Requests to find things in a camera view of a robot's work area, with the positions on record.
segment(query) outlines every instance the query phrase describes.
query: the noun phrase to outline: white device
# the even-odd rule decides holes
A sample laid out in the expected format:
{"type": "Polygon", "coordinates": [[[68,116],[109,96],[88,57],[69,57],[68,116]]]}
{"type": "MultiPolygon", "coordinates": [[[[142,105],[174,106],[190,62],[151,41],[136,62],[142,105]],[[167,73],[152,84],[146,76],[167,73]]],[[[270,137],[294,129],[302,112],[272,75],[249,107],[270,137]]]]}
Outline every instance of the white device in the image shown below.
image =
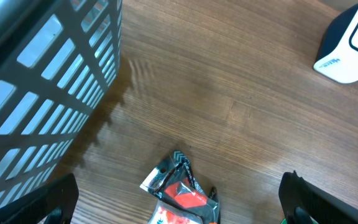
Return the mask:
{"type": "Polygon", "coordinates": [[[358,4],[329,25],[314,69],[339,83],[358,81],[358,4]]]}

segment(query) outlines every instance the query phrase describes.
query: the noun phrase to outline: candy wrapper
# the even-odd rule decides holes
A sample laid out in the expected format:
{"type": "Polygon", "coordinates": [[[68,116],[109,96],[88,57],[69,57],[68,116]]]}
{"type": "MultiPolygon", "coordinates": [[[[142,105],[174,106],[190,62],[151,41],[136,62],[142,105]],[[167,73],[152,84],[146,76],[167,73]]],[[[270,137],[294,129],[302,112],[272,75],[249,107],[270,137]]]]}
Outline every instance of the candy wrapper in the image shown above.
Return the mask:
{"type": "Polygon", "coordinates": [[[219,223],[216,189],[212,188],[209,196],[204,193],[193,176],[189,159],[180,151],[163,159],[140,187],[159,200],[200,217],[203,223],[219,223]]]}
{"type": "Polygon", "coordinates": [[[200,217],[181,211],[162,201],[157,202],[154,214],[148,224],[203,224],[200,217]]]}

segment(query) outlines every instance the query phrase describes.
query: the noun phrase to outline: brown wood surface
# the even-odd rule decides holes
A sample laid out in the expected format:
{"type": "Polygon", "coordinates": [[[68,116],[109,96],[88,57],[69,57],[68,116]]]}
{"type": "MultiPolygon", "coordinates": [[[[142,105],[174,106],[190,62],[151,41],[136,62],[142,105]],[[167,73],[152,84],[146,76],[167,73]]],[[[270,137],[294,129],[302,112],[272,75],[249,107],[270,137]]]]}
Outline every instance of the brown wood surface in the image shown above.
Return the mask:
{"type": "Polygon", "coordinates": [[[121,71],[54,177],[72,223],[146,223],[139,188],[173,149],[215,185],[223,223],[280,223],[282,174],[358,208],[358,82],[312,69],[338,11],[317,0],[124,0],[121,71]]]}

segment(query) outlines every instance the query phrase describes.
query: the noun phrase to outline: gray laundry basket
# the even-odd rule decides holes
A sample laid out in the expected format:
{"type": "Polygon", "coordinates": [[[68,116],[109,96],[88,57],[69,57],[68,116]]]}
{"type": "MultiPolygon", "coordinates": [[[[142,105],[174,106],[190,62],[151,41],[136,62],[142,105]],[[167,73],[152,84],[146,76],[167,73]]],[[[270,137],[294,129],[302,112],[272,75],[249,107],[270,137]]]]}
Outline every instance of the gray laundry basket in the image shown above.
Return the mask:
{"type": "Polygon", "coordinates": [[[40,187],[119,68],[121,0],[0,0],[0,208],[40,187]]]}

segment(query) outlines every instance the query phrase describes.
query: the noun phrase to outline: wooden floor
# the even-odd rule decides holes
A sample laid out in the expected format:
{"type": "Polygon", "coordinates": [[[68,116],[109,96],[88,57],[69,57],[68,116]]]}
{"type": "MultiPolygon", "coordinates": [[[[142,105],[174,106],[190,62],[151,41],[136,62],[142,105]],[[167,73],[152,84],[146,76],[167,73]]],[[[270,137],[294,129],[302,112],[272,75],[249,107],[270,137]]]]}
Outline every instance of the wooden floor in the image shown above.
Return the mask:
{"type": "Polygon", "coordinates": [[[358,82],[312,67],[338,11],[318,0],[124,0],[121,71],[55,177],[72,223],[146,223],[139,188],[174,149],[215,185],[222,223],[280,223],[282,174],[358,208],[358,82]]]}

